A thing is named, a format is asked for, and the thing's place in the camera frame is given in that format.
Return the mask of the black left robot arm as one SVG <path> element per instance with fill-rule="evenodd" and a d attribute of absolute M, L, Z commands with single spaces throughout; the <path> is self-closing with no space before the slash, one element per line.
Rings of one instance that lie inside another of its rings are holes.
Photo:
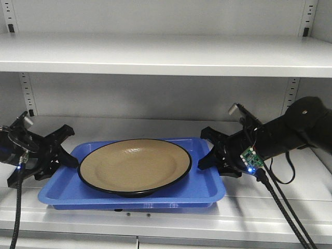
<path fill-rule="evenodd" d="M 77 168 L 78 159 L 61 146 L 74 134 L 73 128 L 66 124 L 45 137 L 22 126 L 5 127 L 1 131 L 1 162 L 18 166 L 20 157 L 27 149 L 29 158 L 23 170 L 23 179 L 34 176 L 37 181 L 50 178 L 61 165 Z"/>

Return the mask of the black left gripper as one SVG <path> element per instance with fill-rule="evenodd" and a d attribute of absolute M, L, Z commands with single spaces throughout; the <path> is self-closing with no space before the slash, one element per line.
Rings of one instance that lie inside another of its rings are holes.
<path fill-rule="evenodd" d="M 26 129 L 8 130 L 6 163 L 17 168 L 7 178 L 7 185 L 17 187 L 21 181 L 31 176 L 37 181 L 48 179 L 61 165 L 77 168 L 78 159 L 61 146 L 74 134 L 74 129 L 66 124 L 45 137 Z"/>

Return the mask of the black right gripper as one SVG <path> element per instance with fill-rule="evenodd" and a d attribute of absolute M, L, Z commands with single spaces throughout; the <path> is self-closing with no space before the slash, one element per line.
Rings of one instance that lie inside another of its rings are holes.
<path fill-rule="evenodd" d="M 211 150 L 198 162 L 200 170 L 216 167 L 221 176 L 238 178 L 246 172 L 246 167 L 240 155 L 249 147 L 254 148 L 254 140 L 247 129 L 233 134 L 226 135 L 219 131 L 206 127 L 201 130 L 200 138 L 209 141 L 215 150 Z"/>

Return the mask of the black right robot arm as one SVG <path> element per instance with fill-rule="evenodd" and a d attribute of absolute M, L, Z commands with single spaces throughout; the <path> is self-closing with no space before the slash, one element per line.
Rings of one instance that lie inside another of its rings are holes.
<path fill-rule="evenodd" d="M 213 148 L 199 160 L 200 170 L 216 166 L 220 175 L 254 174 L 256 167 L 241 156 L 249 148 L 263 161 L 307 147 L 331 152 L 331 110 L 318 97 L 295 101 L 284 115 L 265 124 L 239 103 L 233 104 L 229 114 L 238 114 L 242 129 L 226 135 L 211 127 L 204 128 L 200 137 L 211 142 Z"/>

